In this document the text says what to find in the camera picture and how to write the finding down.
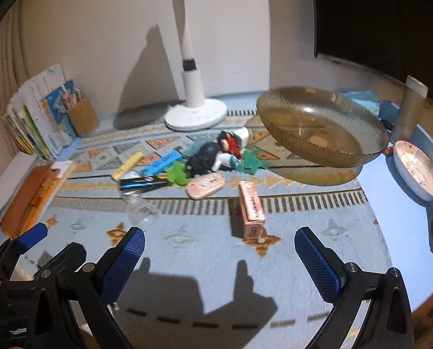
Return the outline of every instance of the stack of books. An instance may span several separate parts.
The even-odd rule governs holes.
[[[65,98],[73,98],[72,80],[66,82],[55,64],[27,80],[13,95],[2,117],[19,149],[54,161],[76,138],[66,113]]]
[[[19,152],[0,178],[0,227],[14,239],[36,225],[75,163]]]

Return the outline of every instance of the pink box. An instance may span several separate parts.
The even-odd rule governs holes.
[[[261,236],[265,214],[255,184],[249,181],[239,183],[239,200],[244,220],[244,239],[254,240]]]

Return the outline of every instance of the black toy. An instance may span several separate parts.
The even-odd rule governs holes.
[[[206,175],[212,172],[212,166],[215,163],[216,155],[221,152],[220,145],[215,142],[205,143],[197,152],[197,154],[190,156],[186,162],[186,172],[190,177]],[[228,171],[231,168],[221,166],[220,170]]]

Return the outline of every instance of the book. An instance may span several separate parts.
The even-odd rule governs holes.
[[[29,147],[27,142],[25,142],[24,138],[21,136],[21,134],[18,132],[15,124],[11,120],[8,113],[5,113],[3,117],[1,118],[1,121],[5,125],[5,127],[10,131],[11,135],[16,139],[16,142],[18,144],[18,147],[22,152],[25,154],[33,155],[35,154],[34,151]]]
[[[55,123],[58,125],[64,141],[69,145],[73,142],[77,135],[74,132],[73,126],[71,125],[71,121],[69,120],[66,111],[66,107],[64,105],[64,98],[67,94],[70,94],[71,96],[75,94],[73,80],[67,81],[61,87],[48,93],[48,95],[45,97],[45,100],[55,120]]]
[[[29,149],[31,150],[32,154],[38,154],[41,155],[39,148],[37,145],[33,142],[32,138],[30,137],[29,133],[27,132],[24,124],[19,119],[19,116],[16,114],[15,108],[13,106],[12,100],[10,100],[10,103],[6,107],[6,113],[8,114],[8,117],[13,122],[16,130],[18,131],[19,135],[22,137],[24,142],[27,144]]]
[[[63,69],[61,65],[55,64],[33,77],[31,81],[36,85],[35,91],[36,100],[39,104],[40,109],[44,112],[49,125],[51,126],[55,137],[59,141],[59,145],[67,147],[72,143],[72,140],[65,140],[65,136],[60,131],[57,123],[55,122],[53,115],[48,107],[45,97],[50,94],[53,90],[59,88],[65,83],[65,77],[63,75]]]
[[[50,154],[50,151],[48,150],[45,142],[43,141],[39,130],[37,130],[37,127],[35,126],[26,105],[24,104],[24,96],[21,92],[18,91],[14,94],[12,98],[12,103],[16,110],[17,116],[22,121],[23,126],[26,128],[29,136],[32,138],[39,151],[42,153],[42,156],[48,161],[53,161],[53,156]]]
[[[47,120],[45,111],[40,106],[40,93],[34,81],[26,81],[20,88],[24,97],[25,106],[29,112],[34,125],[40,133],[45,145],[47,146],[53,158],[57,158],[61,153],[63,146],[60,144],[56,133]]]

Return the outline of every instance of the blue gripper pad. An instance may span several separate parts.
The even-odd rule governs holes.
[[[37,223],[27,232],[23,233],[20,237],[15,239],[15,247],[19,255],[26,253],[39,241],[47,236],[48,229],[43,223]]]
[[[328,253],[328,250],[332,254],[336,254],[331,249],[325,248],[308,227],[297,230],[294,244],[295,251],[301,258],[323,300],[336,304],[340,297],[340,290],[345,283],[345,272],[340,267],[338,268],[337,260],[331,258],[331,253]]]
[[[110,248],[97,263],[101,277],[100,300],[104,305],[116,302],[145,248],[144,232],[132,227],[115,248]]]

